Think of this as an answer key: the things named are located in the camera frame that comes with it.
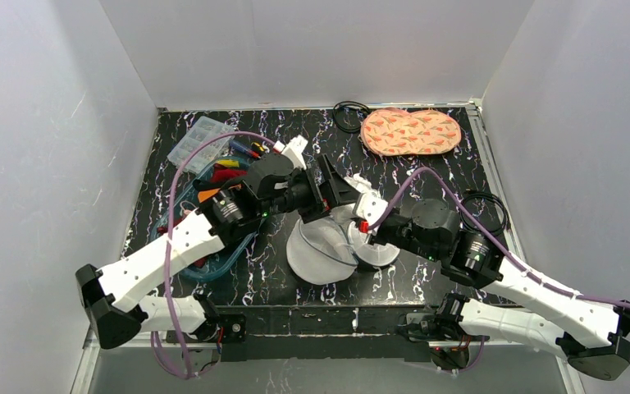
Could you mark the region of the white mesh laundry basket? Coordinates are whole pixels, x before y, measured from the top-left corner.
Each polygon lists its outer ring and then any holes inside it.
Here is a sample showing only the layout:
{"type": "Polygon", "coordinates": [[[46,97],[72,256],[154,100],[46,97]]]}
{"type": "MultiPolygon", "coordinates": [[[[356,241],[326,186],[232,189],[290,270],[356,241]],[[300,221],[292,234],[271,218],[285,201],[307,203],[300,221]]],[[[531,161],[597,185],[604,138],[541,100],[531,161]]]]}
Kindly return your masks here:
{"type": "Polygon", "coordinates": [[[313,285],[326,285],[351,277],[361,265],[385,268],[399,257],[400,249],[373,244],[353,220],[323,218],[298,220],[286,243],[286,258],[293,273],[313,285]]]}

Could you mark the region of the teal plastic bin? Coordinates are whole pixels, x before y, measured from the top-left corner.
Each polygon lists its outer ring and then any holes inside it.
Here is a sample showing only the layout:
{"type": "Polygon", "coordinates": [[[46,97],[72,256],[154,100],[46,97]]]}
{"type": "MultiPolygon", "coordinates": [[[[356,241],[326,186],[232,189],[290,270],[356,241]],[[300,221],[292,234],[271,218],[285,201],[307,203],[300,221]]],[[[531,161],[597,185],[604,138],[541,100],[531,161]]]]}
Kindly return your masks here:
{"type": "MultiPolygon", "coordinates": [[[[246,171],[253,163],[253,159],[242,158],[240,156],[224,156],[220,158],[242,159],[242,164],[238,168],[246,171]]],[[[175,204],[173,206],[175,224],[178,224],[184,219],[185,210],[197,208],[199,206],[197,194],[192,184],[197,181],[202,183],[211,183],[209,178],[212,174],[212,168],[216,165],[216,160],[196,175],[190,184],[187,184],[182,190],[176,193],[175,204]]],[[[236,241],[225,247],[223,250],[197,260],[195,263],[181,271],[180,274],[196,282],[211,282],[218,279],[228,273],[237,262],[238,258],[245,254],[249,244],[254,240],[256,235],[256,232],[251,233],[244,239],[236,241]]]]}

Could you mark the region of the dark red bra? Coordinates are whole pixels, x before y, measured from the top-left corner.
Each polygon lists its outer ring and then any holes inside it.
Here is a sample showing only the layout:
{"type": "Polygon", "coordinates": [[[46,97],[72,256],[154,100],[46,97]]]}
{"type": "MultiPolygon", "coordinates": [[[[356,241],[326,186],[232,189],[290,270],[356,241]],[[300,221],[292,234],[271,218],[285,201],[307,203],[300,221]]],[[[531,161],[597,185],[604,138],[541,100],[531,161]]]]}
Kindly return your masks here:
{"type": "Polygon", "coordinates": [[[215,165],[212,168],[212,174],[209,178],[211,183],[225,183],[231,179],[239,176],[244,176],[247,171],[237,167],[224,167],[222,165],[215,165]]]}

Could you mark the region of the strawberry print mesh laundry bag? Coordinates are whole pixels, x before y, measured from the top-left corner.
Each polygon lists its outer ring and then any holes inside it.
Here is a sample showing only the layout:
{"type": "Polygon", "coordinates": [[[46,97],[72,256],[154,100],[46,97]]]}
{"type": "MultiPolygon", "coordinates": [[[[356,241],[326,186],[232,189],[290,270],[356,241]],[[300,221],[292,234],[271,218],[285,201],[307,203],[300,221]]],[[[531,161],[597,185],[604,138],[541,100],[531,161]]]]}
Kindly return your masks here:
{"type": "Polygon", "coordinates": [[[436,110],[408,112],[383,108],[362,122],[361,140],[381,156],[439,155],[453,150],[462,139],[459,123],[436,110]]]}

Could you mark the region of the orange bra with black straps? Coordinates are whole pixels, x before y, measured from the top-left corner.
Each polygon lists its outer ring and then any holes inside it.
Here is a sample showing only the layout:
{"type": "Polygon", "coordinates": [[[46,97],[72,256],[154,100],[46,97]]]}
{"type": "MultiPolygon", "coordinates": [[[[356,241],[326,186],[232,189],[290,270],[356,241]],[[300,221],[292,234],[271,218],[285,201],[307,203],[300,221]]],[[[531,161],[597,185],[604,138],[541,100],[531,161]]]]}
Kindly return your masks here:
{"type": "Polygon", "coordinates": [[[231,190],[231,189],[239,190],[242,187],[242,184],[240,182],[225,182],[225,183],[219,184],[219,183],[206,183],[206,182],[202,183],[202,182],[197,181],[197,182],[194,182],[192,186],[194,190],[196,191],[198,202],[201,204],[209,200],[210,198],[212,198],[219,191],[231,190]]]}

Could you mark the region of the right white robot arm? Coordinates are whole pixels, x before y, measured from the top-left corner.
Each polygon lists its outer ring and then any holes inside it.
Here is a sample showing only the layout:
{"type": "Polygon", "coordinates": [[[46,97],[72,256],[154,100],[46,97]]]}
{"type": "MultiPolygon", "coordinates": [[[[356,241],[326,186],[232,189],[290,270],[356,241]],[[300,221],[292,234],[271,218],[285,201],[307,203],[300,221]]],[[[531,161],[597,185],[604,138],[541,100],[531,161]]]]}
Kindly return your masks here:
{"type": "Polygon", "coordinates": [[[518,304],[509,309],[448,294],[430,323],[445,335],[489,337],[543,350],[592,378],[613,381],[630,365],[630,308],[579,300],[575,290],[531,268],[481,233],[463,229],[461,217],[438,199],[399,214],[380,198],[359,200],[360,230],[376,244],[391,244],[441,262],[451,281],[518,304]]]}

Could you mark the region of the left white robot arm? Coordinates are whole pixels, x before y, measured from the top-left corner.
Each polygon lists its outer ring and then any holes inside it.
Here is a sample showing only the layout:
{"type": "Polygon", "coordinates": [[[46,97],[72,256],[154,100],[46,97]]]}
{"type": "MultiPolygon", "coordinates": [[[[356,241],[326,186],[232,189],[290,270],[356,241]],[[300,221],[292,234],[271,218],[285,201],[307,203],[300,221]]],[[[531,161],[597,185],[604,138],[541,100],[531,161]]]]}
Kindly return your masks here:
{"type": "Polygon", "coordinates": [[[326,155],[313,168],[284,154],[270,153],[247,173],[228,181],[167,233],[141,250],[101,268],[86,264],[75,272],[80,301],[103,349],[121,346],[141,332],[185,325],[192,336],[221,323],[204,296],[152,297],[150,291],[196,261],[258,231],[263,220],[296,212],[309,223],[354,204],[360,193],[326,155]]]}

